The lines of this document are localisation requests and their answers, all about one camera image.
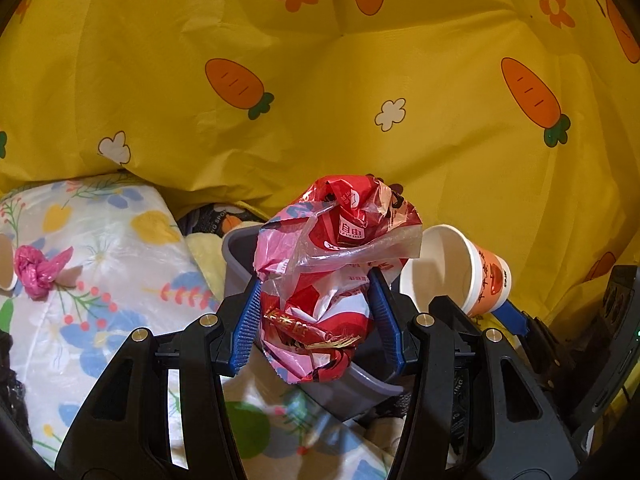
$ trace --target white paper cup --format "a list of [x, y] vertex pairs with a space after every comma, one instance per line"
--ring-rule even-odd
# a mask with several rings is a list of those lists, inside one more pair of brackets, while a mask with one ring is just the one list
[[499, 308], [510, 291], [507, 263], [444, 224], [422, 233], [420, 258], [409, 260], [400, 274], [400, 292], [420, 312], [436, 296], [449, 296], [465, 314], [477, 316]]
[[0, 288], [14, 290], [18, 276], [14, 272], [14, 246], [6, 235], [0, 234]]

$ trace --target blue flower print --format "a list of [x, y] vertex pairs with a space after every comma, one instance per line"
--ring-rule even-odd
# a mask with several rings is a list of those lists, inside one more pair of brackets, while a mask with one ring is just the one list
[[286, 458], [296, 454], [300, 446], [300, 438], [295, 431], [271, 426], [269, 445], [262, 452], [269, 458]]
[[140, 202], [142, 200], [142, 195], [132, 187], [123, 187], [120, 188], [120, 192], [117, 191], [118, 190], [116, 190], [116, 193], [109, 195], [107, 202], [118, 209], [126, 209], [129, 207], [127, 200], [131, 200], [132, 202]]
[[41, 251], [44, 249], [44, 245], [47, 241], [44, 239], [44, 237], [40, 237], [38, 238], [36, 241], [34, 241], [33, 243], [30, 244], [31, 247]]
[[314, 205], [311, 202], [299, 202], [287, 207], [287, 214], [291, 218], [306, 218], [314, 210]]
[[171, 288], [193, 288], [195, 286], [207, 287], [207, 282], [204, 279], [202, 273], [197, 270], [192, 270], [191, 272], [183, 272], [179, 274], [174, 280], [171, 282]]
[[352, 480], [385, 480], [386, 473], [376, 469], [366, 460], [360, 460]]
[[22, 282], [20, 280], [17, 281], [17, 283], [14, 286], [14, 291], [12, 293], [12, 298], [17, 298], [18, 296], [20, 296], [21, 292], [24, 290], [24, 285], [22, 284]]
[[44, 257], [47, 260], [50, 260], [54, 256], [58, 256], [59, 254], [60, 254], [60, 249], [49, 249], [46, 253], [44, 253]]
[[60, 420], [64, 423], [66, 427], [70, 427], [71, 423], [76, 418], [78, 411], [80, 410], [80, 406], [78, 404], [60, 404], [58, 406], [58, 415], [60, 416]]
[[325, 455], [344, 455], [356, 449], [361, 443], [361, 437], [338, 420], [332, 418], [331, 422], [320, 434], [316, 444], [316, 451]]
[[87, 312], [86, 321], [63, 326], [60, 335], [70, 345], [82, 349], [82, 371], [98, 378], [107, 366], [107, 355], [113, 355], [133, 329], [143, 326], [145, 318], [132, 310], [112, 312], [100, 303], [92, 305]]

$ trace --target floral sheet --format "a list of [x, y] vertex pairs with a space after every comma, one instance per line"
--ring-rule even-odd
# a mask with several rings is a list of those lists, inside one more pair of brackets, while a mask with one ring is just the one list
[[[14, 338], [12, 367], [26, 386], [34, 447], [51, 465], [84, 398], [129, 333], [161, 334], [216, 311], [158, 192], [129, 173], [22, 188], [0, 202], [0, 233], [47, 258], [74, 248], [77, 287], [33, 301], [22, 285], [0, 298], [0, 329]], [[378, 480], [390, 458], [286, 385], [264, 357], [224, 384], [248, 477]], [[177, 373], [170, 374], [174, 462], [185, 465]]]

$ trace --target crumpled plastic bag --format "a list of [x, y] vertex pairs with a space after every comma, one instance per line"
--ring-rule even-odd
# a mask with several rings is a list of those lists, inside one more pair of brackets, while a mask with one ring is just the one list
[[[60, 273], [73, 254], [74, 248], [69, 247], [48, 260], [41, 250], [28, 245], [20, 246], [15, 251], [14, 272], [32, 300], [44, 300], [53, 290], [55, 282], [60, 282]], [[75, 280], [70, 286], [76, 286]]]
[[289, 383], [331, 381], [372, 329], [367, 273], [420, 255], [414, 206], [373, 176], [326, 176], [258, 234], [262, 349]]

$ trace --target yellow blanket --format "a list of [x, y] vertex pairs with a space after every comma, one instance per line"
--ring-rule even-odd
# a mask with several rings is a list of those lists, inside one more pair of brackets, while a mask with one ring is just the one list
[[268, 215], [373, 173], [571, 335], [594, 264], [638, 262], [639, 58], [611, 0], [24, 0], [0, 38], [0, 189], [119, 164], [176, 215]]

